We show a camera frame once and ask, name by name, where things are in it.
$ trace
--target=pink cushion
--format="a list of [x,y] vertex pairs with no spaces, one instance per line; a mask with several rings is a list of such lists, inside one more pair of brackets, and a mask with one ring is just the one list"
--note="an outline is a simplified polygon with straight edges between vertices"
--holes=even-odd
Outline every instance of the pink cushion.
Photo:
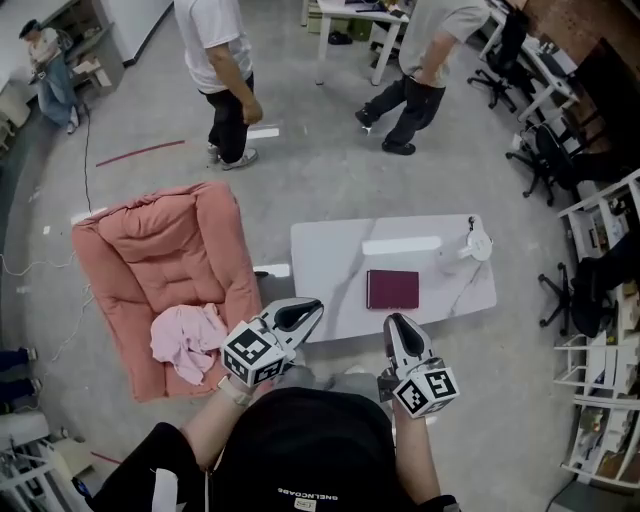
[[162,190],[76,224],[74,248],[127,368],[133,395],[200,395],[225,373],[218,362],[193,386],[151,356],[151,322],[180,304],[217,305],[229,330],[262,309],[240,211],[225,183]]

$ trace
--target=white desk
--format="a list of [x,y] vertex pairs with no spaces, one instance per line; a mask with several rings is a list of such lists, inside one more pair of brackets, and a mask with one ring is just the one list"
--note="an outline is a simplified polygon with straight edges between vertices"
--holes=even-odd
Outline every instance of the white desk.
[[[322,11],[322,28],[320,30],[320,44],[318,46],[318,71],[316,75],[316,84],[322,85],[324,83],[323,67],[324,61],[327,58],[327,47],[329,45],[331,19],[357,18],[362,20],[383,21],[391,24],[389,33],[387,34],[387,39],[384,43],[384,47],[382,48],[382,53],[380,54],[380,57],[378,59],[378,65],[376,66],[376,69],[373,72],[373,76],[371,77],[371,83],[373,85],[380,85],[380,81],[382,80],[382,73],[384,72],[384,68],[387,66],[387,62],[389,61],[389,55],[391,54],[393,45],[396,41],[396,38],[398,37],[398,32],[400,32],[400,26],[403,23],[409,23],[409,17],[407,15],[404,15],[402,16],[402,18],[396,18],[395,16],[391,16],[391,14],[386,12],[356,12],[360,9],[371,8],[371,6],[365,3],[339,5],[338,3],[334,3],[331,0],[316,1],[318,2],[318,7],[320,7],[320,10]],[[309,0],[302,0],[301,22],[303,26],[307,24],[308,16]]]
[[[495,306],[490,261],[469,260],[455,275],[445,275],[435,265],[436,249],[442,243],[469,232],[469,217],[391,217],[294,225],[291,256],[296,295],[317,298],[325,307],[308,343],[382,332],[384,319],[393,311],[366,308],[366,276],[372,269],[419,272],[420,306],[404,311],[419,324]],[[481,229],[481,219],[474,217]],[[411,252],[406,239],[416,238],[422,250]],[[366,244],[374,240],[386,241],[383,251],[380,244],[375,249]]]
[[[484,59],[489,50],[497,44],[498,38],[502,34],[502,30],[504,29],[504,25],[507,21],[506,14],[499,9],[490,6],[489,11],[491,13],[491,18],[496,21],[498,27],[493,34],[491,34],[489,41],[480,52],[481,59]],[[533,103],[518,116],[518,121],[521,122],[526,120],[533,112],[535,112],[535,110],[540,107],[540,105],[542,105],[542,103],[544,103],[554,91],[559,92],[567,98],[567,101],[562,105],[563,109],[568,108],[572,103],[580,101],[567,81],[564,78],[559,78],[554,75],[542,59],[540,59],[540,56],[538,55],[538,44],[539,41],[536,38],[527,36],[527,39],[522,45],[522,51],[529,56],[535,67],[544,75],[544,78],[549,85],[544,91],[538,94]]]

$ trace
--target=brick wall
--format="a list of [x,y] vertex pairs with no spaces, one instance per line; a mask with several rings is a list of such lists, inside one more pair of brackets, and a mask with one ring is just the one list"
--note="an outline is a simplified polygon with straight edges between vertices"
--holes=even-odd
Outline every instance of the brick wall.
[[604,37],[640,79],[640,19],[622,0],[529,0],[524,12],[576,64]]

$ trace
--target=person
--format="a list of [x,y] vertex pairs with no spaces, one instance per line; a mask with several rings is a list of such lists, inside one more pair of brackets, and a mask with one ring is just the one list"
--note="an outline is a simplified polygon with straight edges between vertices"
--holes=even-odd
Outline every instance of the person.
[[[35,348],[0,351],[0,372],[5,372],[15,366],[27,365],[37,358],[38,354]],[[0,403],[9,404],[18,398],[36,395],[41,389],[42,384],[38,379],[0,382]]]
[[31,20],[20,31],[20,39],[29,44],[29,60],[38,77],[40,110],[58,126],[66,127],[71,135],[80,125],[78,101],[60,50],[58,33],[53,28],[42,29],[36,20]]
[[174,6],[191,77],[215,108],[209,154],[227,171],[251,165],[258,152],[246,148],[247,129],[262,119],[262,107],[253,94],[251,45],[238,0],[176,0]]
[[411,140],[438,112],[453,50],[488,17],[485,0],[417,0],[400,48],[402,78],[355,114],[364,127],[371,128],[383,114],[406,102],[395,128],[382,143],[384,151],[415,153]]
[[[152,502],[154,510],[186,503],[185,512],[458,511],[441,494],[425,419],[394,401],[394,449],[390,411],[376,378],[361,371],[320,385],[294,366],[248,408],[241,404],[255,388],[225,378],[181,430],[158,424],[87,503],[98,512]],[[176,477],[177,499],[161,503]]]

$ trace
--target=gray floor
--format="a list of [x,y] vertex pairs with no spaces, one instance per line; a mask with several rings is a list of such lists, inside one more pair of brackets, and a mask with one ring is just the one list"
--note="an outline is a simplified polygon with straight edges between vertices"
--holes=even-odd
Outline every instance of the gray floor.
[[[558,465],[570,429],[571,395],[551,382],[557,329],[538,327],[551,303],[536,276],[555,275],[557,262],[569,255],[556,210],[546,206],[542,194],[523,199],[530,175],[504,158],[521,127],[503,105],[487,109],[486,91],[466,84],[480,63],[477,50],[465,47],[453,59],[453,80],[441,111],[414,141],[418,152],[412,157],[382,153],[380,142],[397,112],[368,138],[353,119],[353,112],[381,91],[367,79],[367,46],[331,47],[326,83],[317,87],[318,39],[299,26],[298,6],[295,0],[243,2],[263,124],[277,125],[281,132],[278,138],[255,141],[261,154],[257,165],[228,174],[208,167],[204,143],[213,113],[190,80],[170,16],[120,88],[91,102],[92,205],[113,205],[161,187],[228,181],[242,208],[256,265],[289,260],[289,230],[296,222],[479,214],[495,240],[498,306],[428,327],[436,351],[453,367],[462,388],[462,396],[431,429],[436,462],[443,489],[454,493],[465,510],[543,510],[567,478]],[[384,83],[397,74],[389,68]],[[58,133],[53,144],[34,144],[9,219],[5,252],[12,269],[33,260],[69,258],[70,218],[88,210],[86,129],[85,120],[72,137]],[[187,144],[95,167],[107,158],[178,139]],[[3,339],[8,346],[33,345],[40,351],[35,373],[47,374],[41,405],[52,425],[65,425],[96,451],[119,459],[155,422],[180,424],[202,402],[135,403],[94,304],[60,358],[46,363],[74,330],[85,284],[76,262],[63,269],[38,266],[24,278],[5,276]],[[315,345],[307,355],[317,373],[327,377],[354,362],[379,371],[381,348],[381,340],[370,337]]]

